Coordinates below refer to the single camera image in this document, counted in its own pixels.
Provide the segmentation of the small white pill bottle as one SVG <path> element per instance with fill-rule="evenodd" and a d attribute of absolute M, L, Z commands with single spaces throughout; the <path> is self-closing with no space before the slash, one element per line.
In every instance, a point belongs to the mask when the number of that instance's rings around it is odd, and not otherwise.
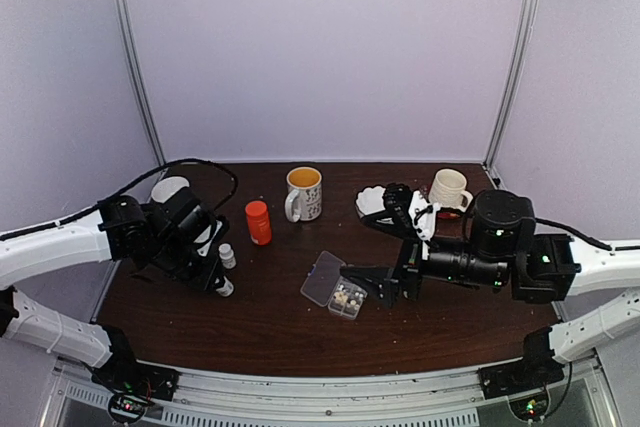
<path fill-rule="evenodd" d="M 235 286 L 227 277 L 220 278 L 215 284 L 215 292 L 222 297 L 230 297 L 234 291 Z"/>

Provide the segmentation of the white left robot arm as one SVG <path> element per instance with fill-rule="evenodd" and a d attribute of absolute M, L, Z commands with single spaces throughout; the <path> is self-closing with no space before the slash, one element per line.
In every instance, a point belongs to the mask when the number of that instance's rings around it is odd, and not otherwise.
<path fill-rule="evenodd" d="M 188 187 L 161 202 L 115 196 L 46 224 L 1 236 L 1 334 L 104 370 L 123 391 L 144 380 L 142 366 L 119 329 L 89 325 L 26 292 L 38 280 L 68 280 L 82 267 L 130 261 L 203 291 L 226 293 L 215 246 L 229 222 Z"/>

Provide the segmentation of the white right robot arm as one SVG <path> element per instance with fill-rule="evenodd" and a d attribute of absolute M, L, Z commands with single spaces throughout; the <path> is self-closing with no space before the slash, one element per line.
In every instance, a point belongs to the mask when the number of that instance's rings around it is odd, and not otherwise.
<path fill-rule="evenodd" d="M 539 218 L 526 197 L 506 190 L 474 196 L 462 213 L 458 238 L 436 234 L 442 206 L 405 184 L 367 187 L 356 196 L 363 225 L 401 239 L 393 267 L 342 267 L 346 279 L 393 306 L 414 300 L 423 279 L 465 288 L 508 287 L 517 301 L 549 304 L 594 291 L 621 289 L 616 299 L 575 321 L 528 335 L 513 366 L 519 387 L 535 387 L 551 371 L 639 324 L 639 244 L 600 241 L 573 227 Z"/>

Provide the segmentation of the clear plastic pill organizer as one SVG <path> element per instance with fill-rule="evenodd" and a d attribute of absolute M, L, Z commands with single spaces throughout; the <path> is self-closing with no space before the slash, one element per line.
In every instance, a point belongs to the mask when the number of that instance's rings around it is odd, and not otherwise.
<path fill-rule="evenodd" d="M 328 251 L 322 251 L 307 274 L 300 288 L 300 293 L 315 305 L 326 308 L 333 315 L 347 320 L 355 320 L 362 310 L 368 293 L 340 274 L 341 268 L 345 266 L 346 263 L 340 258 Z M 335 306 L 333 304 L 333 296 L 339 290 L 360 293 L 363 297 L 360 307 L 354 310 Z"/>

